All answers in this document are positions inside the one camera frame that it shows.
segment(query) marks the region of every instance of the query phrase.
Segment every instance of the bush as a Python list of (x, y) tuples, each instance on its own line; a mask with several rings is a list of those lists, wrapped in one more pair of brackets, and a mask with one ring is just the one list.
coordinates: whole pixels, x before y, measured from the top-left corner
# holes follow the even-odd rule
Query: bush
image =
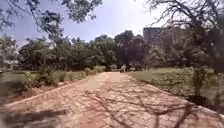
[(90, 68), (84, 68), (84, 71), (85, 71), (87, 76), (91, 74), (91, 69)]
[(70, 81), (73, 81), (74, 80), (74, 76), (73, 76), (72, 73), (69, 74), (69, 79), (70, 79)]
[(66, 78), (66, 72), (59, 74), (59, 82), (64, 82)]
[(105, 66), (95, 66), (95, 67), (94, 67), (94, 71), (95, 71), (96, 73), (101, 73), (101, 72), (106, 71), (106, 67), (105, 67)]
[(111, 66), (110, 66), (110, 70), (111, 70), (111, 71), (116, 71), (116, 69), (117, 69), (117, 66), (116, 66), (116, 65), (111, 65)]
[(55, 85), (55, 76), (51, 68), (40, 69), (36, 75), (37, 86)]

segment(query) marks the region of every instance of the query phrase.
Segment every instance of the brick path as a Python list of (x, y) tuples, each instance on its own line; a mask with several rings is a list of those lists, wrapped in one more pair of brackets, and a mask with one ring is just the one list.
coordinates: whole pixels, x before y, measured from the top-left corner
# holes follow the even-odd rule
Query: brick path
[(224, 128), (223, 118), (120, 73), (1, 108), (1, 128)]

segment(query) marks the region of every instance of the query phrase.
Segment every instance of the tall building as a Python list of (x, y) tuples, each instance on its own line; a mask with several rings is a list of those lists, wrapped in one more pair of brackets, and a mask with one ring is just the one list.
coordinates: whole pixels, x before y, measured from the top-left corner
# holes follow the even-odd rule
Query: tall building
[(147, 27), (143, 29), (143, 38), (146, 42), (152, 44), (163, 43), (164, 36), (170, 36), (172, 41), (177, 40), (184, 35), (184, 29), (180, 27), (162, 28), (162, 27)]

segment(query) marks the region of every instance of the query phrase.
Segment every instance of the green grass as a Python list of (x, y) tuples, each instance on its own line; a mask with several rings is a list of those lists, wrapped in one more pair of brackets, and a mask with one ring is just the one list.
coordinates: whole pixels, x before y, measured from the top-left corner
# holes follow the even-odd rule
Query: green grass
[[(5, 72), (3, 77), (0, 77), (0, 97), (13, 96), (21, 93), (21, 87), (27, 80), (24, 73), (23, 71)], [(59, 82), (59, 77), (62, 73), (64, 72), (55, 72), (56, 82)], [(65, 81), (79, 80), (82, 78), (82, 73), (83, 71), (66, 72)]]
[[(148, 71), (130, 72), (129, 75), (137, 80), (156, 86), (173, 95), (187, 99), (194, 95), (192, 86), (193, 69), (160, 68)], [(208, 75), (201, 88), (201, 95), (206, 97), (210, 104), (215, 105), (217, 100), (224, 106), (224, 76)]]

